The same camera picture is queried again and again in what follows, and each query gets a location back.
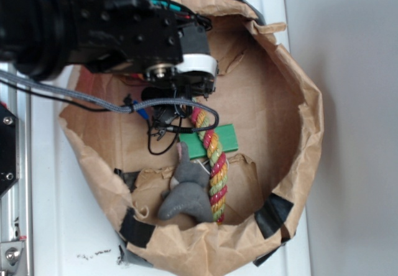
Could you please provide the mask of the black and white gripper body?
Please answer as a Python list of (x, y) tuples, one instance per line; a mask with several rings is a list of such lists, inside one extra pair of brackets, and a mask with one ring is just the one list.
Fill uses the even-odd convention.
[(216, 86), (218, 62), (211, 56), (207, 32), (211, 20), (201, 15), (179, 17), (178, 36), (182, 48), (182, 62), (176, 65), (156, 64), (144, 73), (144, 79), (166, 92), (191, 98), (209, 97)]

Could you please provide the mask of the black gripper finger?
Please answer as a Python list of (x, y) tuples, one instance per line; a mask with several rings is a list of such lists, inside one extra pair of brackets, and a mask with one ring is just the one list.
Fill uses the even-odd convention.
[(154, 106), (152, 125), (150, 127), (151, 136), (161, 140), (168, 132), (167, 128), (172, 127), (174, 120), (178, 118), (175, 107), (171, 105)]

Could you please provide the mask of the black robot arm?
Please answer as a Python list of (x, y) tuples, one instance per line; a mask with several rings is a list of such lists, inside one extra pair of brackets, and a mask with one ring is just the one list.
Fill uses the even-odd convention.
[[(1, 61), (17, 73), (1, 72), (1, 83), (31, 94), (56, 96), (96, 112), (142, 113), (158, 109), (153, 127), (194, 133), (213, 129), (204, 124), (175, 126), (201, 109), (194, 97), (211, 95), (217, 61), (206, 33), (209, 18), (173, 0), (1, 0)], [(137, 76), (148, 82), (139, 103), (118, 106), (100, 98), (50, 86), (69, 65), (92, 73)]]

